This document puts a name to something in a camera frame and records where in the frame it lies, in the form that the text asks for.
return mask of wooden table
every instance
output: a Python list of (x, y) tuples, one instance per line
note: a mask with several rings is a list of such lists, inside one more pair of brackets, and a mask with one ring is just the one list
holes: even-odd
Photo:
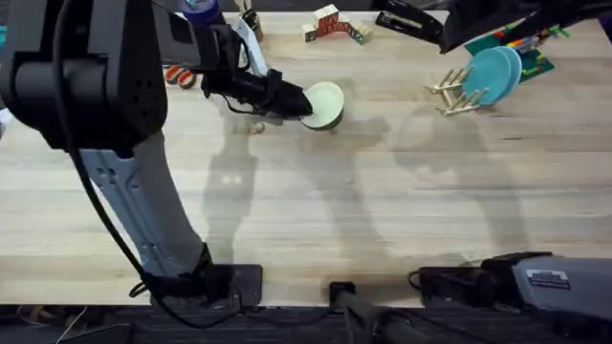
[[(412, 269), (520, 250), (612, 258), (612, 47), (594, 21), (544, 51), (557, 64), (494, 111), (442, 118), (433, 84), (470, 56), (376, 28), (305, 44), (309, 13), (263, 13), (263, 50), (286, 79), (347, 96), (333, 132), (232, 116), (168, 88), (169, 164), (217, 263), (265, 269), (264, 304), (324, 304), (352, 280), (416, 305)], [(372, 20), (374, 13), (353, 14)], [(18, 121), (0, 142), (0, 302), (145, 304), (68, 157)]]

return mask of white sticker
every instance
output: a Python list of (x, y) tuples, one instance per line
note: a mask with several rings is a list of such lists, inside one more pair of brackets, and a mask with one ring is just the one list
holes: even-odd
[(564, 271), (527, 269), (525, 270), (529, 283), (534, 287), (571, 289), (569, 278)]

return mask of black cable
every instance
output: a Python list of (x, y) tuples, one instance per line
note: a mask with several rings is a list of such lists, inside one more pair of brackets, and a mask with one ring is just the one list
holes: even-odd
[(138, 295), (142, 294), (143, 292), (145, 292), (147, 290), (148, 290), (148, 288), (146, 287), (144, 282), (141, 281), (136, 286), (134, 286), (134, 288), (132, 288), (132, 290), (128, 293), (128, 296), (131, 297), (131, 298), (135, 298), (135, 297), (137, 297)]
[[(441, 328), (441, 329), (446, 330), (446, 331), (451, 332), (451, 333), (460, 334), (460, 335), (464, 336), (465, 338), (470, 338), (472, 340), (477, 340), (477, 341), (485, 343), (485, 344), (500, 344), (499, 342), (492, 341), (492, 340), (489, 340), (487, 338), (483, 338), (483, 337), (481, 337), (479, 335), (476, 335), (474, 333), (471, 333), (469, 331), (457, 329), (457, 328), (452, 327), (450, 325), (447, 325), (447, 324), (445, 324), (443, 322), (433, 320), (430, 317), (428, 317), (427, 315), (420, 314), (419, 312), (416, 312), (416, 311), (411, 310), (411, 309), (401, 309), (401, 310), (398, 310), (398, 312), (408, 313), (408, 314), (410, 314), (412, 316), (418, 317), (421, 320), (424, 320), (425, 322), (428, 322), (431, 325), (434, 325), (434, 326), (436, 326), (438, 328)], [(404, 316), (409, 321), (410, 318), (407, 315), (404, 315)]]
[(418, 270), (414, 270), (411, 271), (408, 274), (408, 284), (410, 284), (410, 287), (412, 287), (414, 290), (418, 290), (421, 291), (421, 286), (417, 285), (416, 283), (414, 283), (414, 281), (412, 280), (412, 277), (414, 276), (418, 276), (419, 275), (419, 271)]
[[(238, 41), (240, 42), (240, 46), (244, 48), (245, 56), (247, 57), (247, 64), (244, 67), (238, 66), (238, 71), (241, 72), (241, 73), (246, 73), (251, 68), (251, 51), (249, 50), (249, 46), (247, 45), (247, 42), (242, 37), (238, 36)], [(231, 105), (230, 100), (228, 99), (227, 96), (222, 96), (222, 97), (223, 97), (223, 99), (226, 100), (226, 103), (228, 104), (229, 110), (232, 111), (234, 114), (239, 114), (239, 115), (257, 115), (255, 113), (254, 108), (253, 108), (253, 110), (250, 110), (250, 111), (236, 109), (235, 107), (233, 107)]]
[(123, 241), (121, 235), (113, 225), (113, 222), (108, 217), (104, 206), (99, 200), (94, 187), (91, 184), (89, 179), (89, 175), (87, 173), (87, 168), (83, 163), (82, 157), (78, 153), (77, 144), (75, 143), (75, 138), (73, 137), (73, 130), (70, 127), (70, 122), (68, 120), (68, 100), (66, 97), (66, 85), (64, 83), (64, 33), (66, 32), (66, 23), (68, 20), (68, 13), (72, 5), (76, 0), (65, 0), (62, 3), (61, 9), (59, 10), (59, 14), (57, 15), (57, 22), (55, 25), (54, 32), (54, 41), (53, 41), (53, 60), (52, 60), (52, 73), (54, 79), (54, 96), (55, 96), (55, 107), (57, 110), (57, 119), (59, 121), (59, 126), (61, 128), (62, 134), (66, 143), (66, 151), (70, 156), (73, 164), (75, 165), (76, 172), (78, 173), (78, 178), (89, 198), (94, 210), (97, 212), (99, 218), (102, 223), (108, 230), (109, 234), (115, 241), (115, 243), (119, 246), (121, 252), (125, 255), (127, 260), (130, 262), (132, 267), (136, 270), (138, 275), (140, 276), (143, 286), (147, 287), (151, 291), (151, 296), (158, 303), (160, 308), (164, 310), (171, 318), (182, 323), (183, 325), (189, 326), (194, 329), (208, 329), (213, 326), (216, 326), (222, 322), (229, 320), (235, 315), (240, 313), (240, 309), (236, 312), (231, 312), (229, 314), (223, 315), (218, 319), (208, 323), (208, 324), (194, 324), (188, 320), (182, 318), (179, 314), (170, 309), (167, 304), (164, 302), (163, 298), (157, 294), (156, 289), (152, 286), (152, 278), (151, 276), (144, 270), (142, 265), (139, 263), (138, 259), (132, 253), (129, 246)]
[(372, 317), (365, 319), (365, 332), (370, 333), (368, 337), (368, 344), (375, 344), (378, 342), (379, 336), (383, 333), (384, 326), (388, 325), (394, 317), (399, 317), (406, 321), (412, 328), (412, 321), (407, 318), (404, 314), (398, 312), (392, 308), (382, 308), (378, 310)]
[(281, 328), (281, 329), (290, 329), (290, 328), (295, 328), (295, 327), (301, 327), (301, 326), (307, 326), (307, 325), (313, 325), (316, 324), (317, 322), (323, 321), (325, 320), (327, 317), (329, 317), (330, 315), (332, 315), (334, 312), (329, 310), (329, 309), (325, 309), (324, 312), (313, 312), (313, 316), (309, 316), (308, 318), (305, 319), (297, 319), (297, 320), (278, 320), (269, 316), (254, 316), (255, 314), (260, 314), (262, 311), (256, 312), (253, 309), (248, 309), (243, 311), (243, 315), (245, 315), (245, 317), (247, 317), (248, 319), (252, 320), (252, 321), (256, 321), (256, 322), (260, 322), (260, 323), (264, 323), (264, 324), (268, 324), (277, 328)]

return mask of teal plate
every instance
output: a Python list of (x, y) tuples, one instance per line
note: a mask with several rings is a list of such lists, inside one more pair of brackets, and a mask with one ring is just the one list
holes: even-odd
[(520, 55), (516, 52), (516, 50), (512, 48), (502, 46), (496, 47), (494, 49), (498, 50), (499, 52), (502, 52), (506, 57), (508, 57), (508, 60), (510, 61), (510, 82), (508, 83), (504, 94), (496, 100), (499, 101), (509, 96), (514, 91), (516, 86), (518, 86), (520, 78), (522, 77), (523, 60), (521, 60)]
[(468, 64), (473, 67), (463, 82), (463, 92), (468, 96), (475, 91), (489, 91), (478, 101), (480, 105), (490, 105), (503, 97), (511, 82), (511, 63), (506, 55), (495, 49), (478, 53)]

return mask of stack of blocks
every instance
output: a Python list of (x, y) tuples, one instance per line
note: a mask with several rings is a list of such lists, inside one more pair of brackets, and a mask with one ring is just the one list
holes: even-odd
[(319, 37), (333, 32), (346, 32), (356, 42), (363, 45), (372, 37), (372, 28), (361, 23), (351, 21), (348, 15), (340, 13), (336, 6), (329, 5), (314, 12), (317, 24), (304, 24), (302, 26), (304, 41), (310, 43)]

